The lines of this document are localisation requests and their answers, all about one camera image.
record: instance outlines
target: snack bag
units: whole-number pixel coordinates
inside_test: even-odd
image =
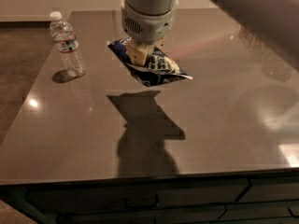
[[[131,72],[132,77],[143,85],[159,86],[182,79],[192,79],[173,60],[167,57],[160,49],[154,48],[152,55],[144,66],[134,65],[127,54],[125,44],[131,37],[114,41],[108,47]]]

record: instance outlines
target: bottle cap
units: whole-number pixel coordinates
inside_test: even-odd
[[[63,16],[62,16],[62,14],[61,14],[60,11],[53,11],[53,12],[50,13],[50,19],[51,19],[52,21],[58,21],[58,20],[60,20],[62,17],[63,17]]]

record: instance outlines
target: cabinet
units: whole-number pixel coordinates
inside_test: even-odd
[[[297,173],[73,182],[2,187],[0,198],[43,224],[292,224],[298,183]]]

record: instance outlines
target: gray table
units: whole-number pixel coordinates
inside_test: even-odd
[[[147,88],[107,47],[120,17],[72,14],[87,74],[55,82],[53,48],[0,146],[0,198],[45,224],[295,223],[297,70],[222,11],[179,10],[164,51],[194,80]]]
[[[64,67],[53,49],[0,146],[0,184],[299,165],[297,71],[276,57],[268,75],[287,69],[290,76],[266,76],[265,59],[252,54],[258,42],[246,45],[241,26],[220,10],[178,12],[164,51],[194,80],[153,88],[107,48],[125,37],[119,12],[74,12],[71,22],[87,74],[54,82]]]

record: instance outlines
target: tabletop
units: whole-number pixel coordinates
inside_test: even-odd
[[[298,72],[217,8],[180,9],[163,51],[193,80],[145,87],[109,50],[119,11],[73,12],[87,66],[56,48],[0,146],[0,185],[168,178],[299,165]]]

